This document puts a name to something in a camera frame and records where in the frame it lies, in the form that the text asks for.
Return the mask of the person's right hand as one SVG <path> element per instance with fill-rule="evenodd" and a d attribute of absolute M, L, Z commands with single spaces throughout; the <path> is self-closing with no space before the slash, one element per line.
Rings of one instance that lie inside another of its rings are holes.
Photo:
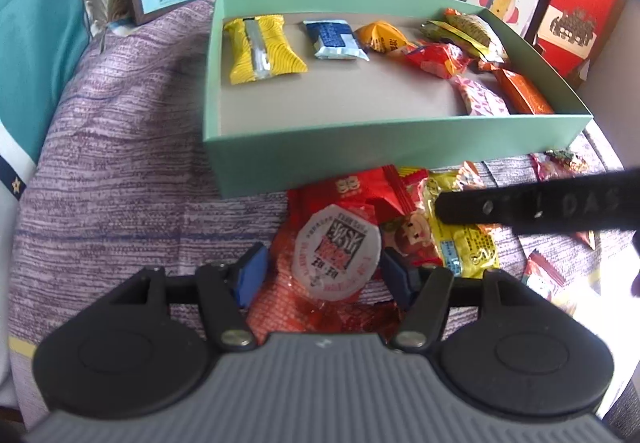
<path fill-rule="evenodd" d="M 640 298 L 640 271 L 634 277 L 634 280 L 631 283 L 630 292 L 631 296 L 633 296 L 634 298 Z"/>

